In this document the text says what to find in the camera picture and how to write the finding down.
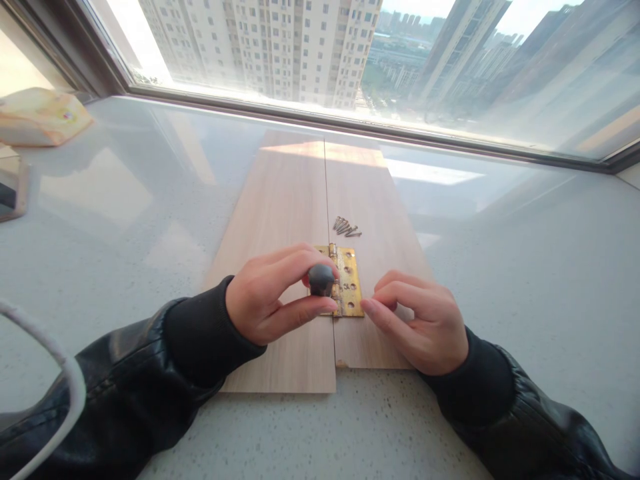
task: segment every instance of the wood plank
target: wood plank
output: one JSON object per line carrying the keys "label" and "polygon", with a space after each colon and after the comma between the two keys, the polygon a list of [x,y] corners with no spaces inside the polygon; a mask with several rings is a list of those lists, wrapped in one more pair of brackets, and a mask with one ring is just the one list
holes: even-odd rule
{"label": "wood plank", "polygon": [[[375,284],[391,269],[432,279],[377,144],[357,138],[348,141],[350,145],[325,138],[329,221],[333,226],[339,215],[363,234],[347,238],[331,229],[329,240],[355,249],[363,298],[372,296]],[[413,318],[413,312],[402,306],[396,313],[404,320]],[[368,317],[334,318],[333,332],[338,367],[411,368]]]}
{"label": "wood plank", "polygon": [[[296,242],[327,245],[327,191],[322,137],[268,131],[207,276],[211,288],[256,255]],[[307,294],[302,283],[280,298]],[[251,393],[335,392],[333,325],[318,317],[270,344],[233,372],[222,389]]]}

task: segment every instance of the hand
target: hand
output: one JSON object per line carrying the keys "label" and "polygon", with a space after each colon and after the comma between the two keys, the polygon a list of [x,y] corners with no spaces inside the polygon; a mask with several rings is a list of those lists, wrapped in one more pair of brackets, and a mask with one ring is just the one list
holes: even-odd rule
{"label": "hand", "polygon": [[333,260],[308,243],[249,260],[227,287],[227,312],[238,332],[256,345],[266,345],[321,313],[336,310],[336,303],[329,297],[308,296],[286,305],[278,300],[316,263],[329,265],[338,278]]}
{"label": "hand", "polygon": [[[451,292],[434,282],[396,270],[388,272],[361,306],[405,358],[426,375],[446,375],[467,359],[469,344],[462,314]],[[398,303],[414,312],[404,322]]]}

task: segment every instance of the sky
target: sky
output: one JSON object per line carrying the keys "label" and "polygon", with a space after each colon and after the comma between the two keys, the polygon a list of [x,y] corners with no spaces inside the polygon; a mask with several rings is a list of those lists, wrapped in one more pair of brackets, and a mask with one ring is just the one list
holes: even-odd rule
{"label": "sky", "polygon": [[[446,18],[455,0],[383,0],[382,10],[398,10],[425,17]],[[497,25],[498,31],[511,35],[522,33],[528,37],[540,20],[550,10],[559,10],[563,5],[578,5],[583,0],[513,0],[511,6]]]}

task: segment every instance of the white countertop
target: white countertop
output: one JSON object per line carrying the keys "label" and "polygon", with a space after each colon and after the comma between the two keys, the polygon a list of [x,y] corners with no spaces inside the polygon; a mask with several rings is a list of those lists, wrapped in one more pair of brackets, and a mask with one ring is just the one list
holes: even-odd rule
{"label": "white countertop", "polygon": [[[19,149],[26,216],[0,224],[1,292],[71,351],[198,292],[267,129],[111,98],[66,145]],[[383,143],[436,278],[467,324],[594,425],[618,467],[640,457],[640,191],[613,176]],[[0,405],[57,374],[0,321]],[[141,478],[488,477],[412,372],[338,370],[334,395],[220,394]]]}

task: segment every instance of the hinge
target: hinge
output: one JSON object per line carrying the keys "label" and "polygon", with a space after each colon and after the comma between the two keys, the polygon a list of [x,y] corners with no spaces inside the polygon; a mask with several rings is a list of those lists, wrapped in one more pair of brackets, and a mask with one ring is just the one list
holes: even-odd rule
{"label": "hinge", "polygon": [[358,264],[355,259],[355,250],[337,247],[335,243],[329,246],[316,245],[316,250],[323,255],[331,257],[338,267],[340,278],[333,283],[331,298],[338,304],[338,310],[334,311],[334,317],[364,317],[360,307],[362,294],[360,292],[360,277],[358,276]]}

